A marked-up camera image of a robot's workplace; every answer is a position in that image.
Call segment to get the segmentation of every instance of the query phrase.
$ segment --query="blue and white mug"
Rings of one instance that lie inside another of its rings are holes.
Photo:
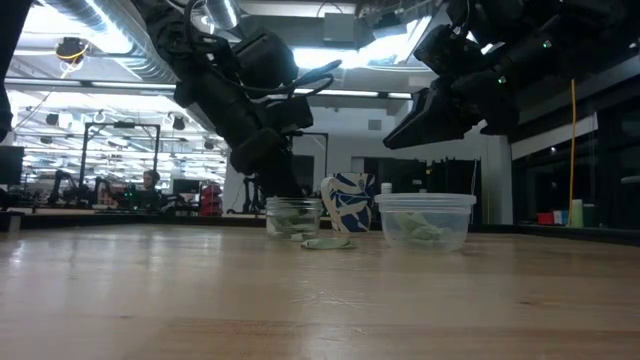
[[[356,172],[337,173],[322,180],[322,201],[331,216],[334,231],[369,231],[374,181],[374,175]]]

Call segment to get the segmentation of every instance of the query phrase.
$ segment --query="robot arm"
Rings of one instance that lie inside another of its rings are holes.
[[[640,35],[638,0],[451,0],[447,14],[452,24],[431,30],[414,53],[440,77],[415,94],[388,148],[461,139],[483,119],[483,134],[508,134],[518,92],[535,81],[568,83],[637,55],[629,45]],[[488,44],[502,45],[483,55]]]
[[[267,30],[249,35],[232,48],[226,39],[192,26],[191,12],[203,4],[199,0],[189,1],[184,14],[163,0],[132,1],[158,54],[179,78],[176,102],[182,107],[196,104],[201,108],[231,148],[231,165],[245,175],[255,174],[265,193],[302,197],[284,134],[313,125],[306,96],[328,87],[333,81],[328,72],[340,62],[296,79],[293,53]],[[327,80],[321,88],[293,96],[296,87],[321,79]],[[273,94],[287,97],[252,101]]]

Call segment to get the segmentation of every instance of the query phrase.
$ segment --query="wooden table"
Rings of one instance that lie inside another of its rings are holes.
[[[638,359],[640,249],[471,235],[308,251],[245,228],[0,241],[0,359]]]

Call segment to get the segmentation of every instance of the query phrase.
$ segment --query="plastic container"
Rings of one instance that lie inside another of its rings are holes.
[[[392,247],[454,251],[464,244],[473,195],[381,194],[384,238]]]
[[[271,239],[304,241],[318,237],[320,199],[267,199],[267,236]]]

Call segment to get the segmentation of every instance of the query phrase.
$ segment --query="container lid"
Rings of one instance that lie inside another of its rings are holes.
[[[410,193],[410,194],[380,194],[376,195],[378,204],[394,205],[473,205],[476,197],[464,194],[435,194],[435,193]]]

